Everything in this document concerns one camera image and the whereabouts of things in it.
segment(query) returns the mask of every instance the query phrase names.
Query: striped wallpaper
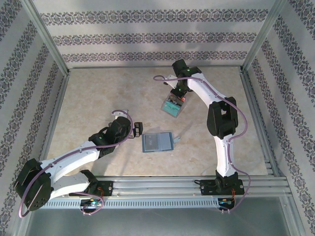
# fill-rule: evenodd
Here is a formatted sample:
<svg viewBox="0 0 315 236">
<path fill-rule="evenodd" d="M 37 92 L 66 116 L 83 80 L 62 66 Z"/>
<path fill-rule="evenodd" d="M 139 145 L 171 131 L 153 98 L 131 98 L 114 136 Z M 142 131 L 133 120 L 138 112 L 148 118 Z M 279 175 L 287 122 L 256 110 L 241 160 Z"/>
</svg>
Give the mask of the striped wallpaper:
<svg viewBox="0 0 315 236">
<path fill-rule="evenodd" d="M 38 159 L 63 75 L 18 0 L 0 0 L 0 236 L 13 235 L 13 184 Z"/>
<path fill-rule="evenodd" d="M 248 75 L 306 235 L 315 235 L 315 1 L 289 0 Z"/>
<path fill-rule="evenodd" d="M 241 65 L 275 0 L 35 0 L 69 68 Z"/>
</svg>

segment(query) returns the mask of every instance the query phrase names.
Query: marble floor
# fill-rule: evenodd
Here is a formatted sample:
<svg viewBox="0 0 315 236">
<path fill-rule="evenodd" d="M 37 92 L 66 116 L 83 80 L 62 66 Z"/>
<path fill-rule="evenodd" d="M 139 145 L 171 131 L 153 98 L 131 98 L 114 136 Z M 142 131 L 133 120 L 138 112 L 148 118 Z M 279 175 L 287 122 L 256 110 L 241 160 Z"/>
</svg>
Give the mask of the marble floor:
<svg viewBox="0 0 315 236">
<path fill-rule="evenodd" d="M 250 175 L 267 170 L 237 67 L 200 67 L 208 81 L 233 96 L 246 115 L 249 128 L 234 142 L 235 165 Z M 160 110 L 171 87 L 153 81 L 154 75 L 174 74 L 171 67 L 73 69 L 48 154 L 67 152 L 112 122 L 115 109 L 128 109 L 133 121 L 143 122 L 144 133 L 172 131 L 180 136 L 173 151 L 142 152 L 141 138 L 130 139 L 103 158 L 77 170 L 102 175 L 214 175 L 216 145 L 206 121 L 208 108 L 195 93 L 177 118 Z M 239 116 L 237 133 L 244 128 Z"/>
</svg>

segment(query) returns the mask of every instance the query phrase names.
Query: patterned wallpaper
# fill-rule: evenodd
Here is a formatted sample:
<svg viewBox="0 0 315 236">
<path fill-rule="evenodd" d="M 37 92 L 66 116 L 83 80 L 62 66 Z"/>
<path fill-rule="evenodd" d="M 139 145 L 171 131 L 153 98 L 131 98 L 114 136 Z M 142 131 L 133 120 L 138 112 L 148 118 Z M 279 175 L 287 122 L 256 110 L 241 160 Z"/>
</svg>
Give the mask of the patterned wallpaper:
<svg viewBox="0 0 315 236">
<path fill-rule="evenodd" d="M 278 167 L 315 235 L 314 3 L 290 0 L 248 70 Z"/>
<path fill-rule="evenodd" d="M 241 65 L 275 0 L 34 0 L 69 68 Z"/>
<path fill-rule="evenodd" d="M 13 183 L 39 158 L 63 75 L 18 0 L 0 0 L 0 236 L 13 235 Z"/>
</svg>

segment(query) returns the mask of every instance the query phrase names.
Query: beige floor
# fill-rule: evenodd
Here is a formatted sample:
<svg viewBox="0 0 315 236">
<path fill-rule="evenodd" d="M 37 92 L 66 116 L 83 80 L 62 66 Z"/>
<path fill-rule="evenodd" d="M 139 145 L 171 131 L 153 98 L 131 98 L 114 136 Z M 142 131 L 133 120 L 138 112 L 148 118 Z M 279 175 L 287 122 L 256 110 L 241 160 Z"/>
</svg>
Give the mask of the beige floor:
<svg viewBox="0 0 315 236">
<path fill-rule="evenodd" d="M 235 165 L 251 175 L 266 175 L 237 67 L 200 67 L 209 82 L 226 96 L 234 96 L 249 121 L 245 136 L 235 141 Z M 155 82 L 157 74 L 174 74 L 171 67 L 73 69 L 66 89 L 48 158 L 69 151 L 112 122 L 115 109 L 129 109 L 144 133 L 171 130 L 182 140 L 173 151 L 143 153 L 141 138 L 128 140 L 116 150 L 80 168 L 95 175 L 214 175 L 217 154 L 207 130 L 208 109 L 195 93 L 188 94 L 182 113 L 173 118 L 160 110 L 171 87 Z M 237 133 L 244 123 L 239 116 Z"/>
</svg>

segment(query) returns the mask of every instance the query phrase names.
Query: floor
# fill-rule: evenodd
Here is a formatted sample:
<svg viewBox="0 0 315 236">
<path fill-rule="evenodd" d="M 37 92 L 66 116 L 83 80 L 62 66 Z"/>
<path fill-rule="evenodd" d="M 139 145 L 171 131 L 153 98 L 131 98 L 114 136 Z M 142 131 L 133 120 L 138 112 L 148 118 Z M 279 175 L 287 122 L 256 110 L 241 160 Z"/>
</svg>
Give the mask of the floor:
<svg viewBox="0 0 315 236">
<path fill-rule="evenodd" d="M 237 67 L 200 67 L 208 81 L 226 96 L 233 96 L 245 113 L 249 129 L 234 142 L 235 165 L 250 175 L 267 170 Z M 173 151 L 142 152 L 141 138 L 131 139 L 103 158 L 81 166 L 102 175 L 214 175 L 215 141 L 207 126 L 208 109 L 194 92 L 177 118 L 160 110 L 171 87 L 153 76 L 174 74 L 171 67 L 73 69 L 48 154 L 67 152 L 112 122 L 115 109 L 129 109 L 133 121 L 143 122 L 144 133 L 172 131 L 180 136 Z M 239 116 L 237 133 L 244 128 Z"/>
</svg>

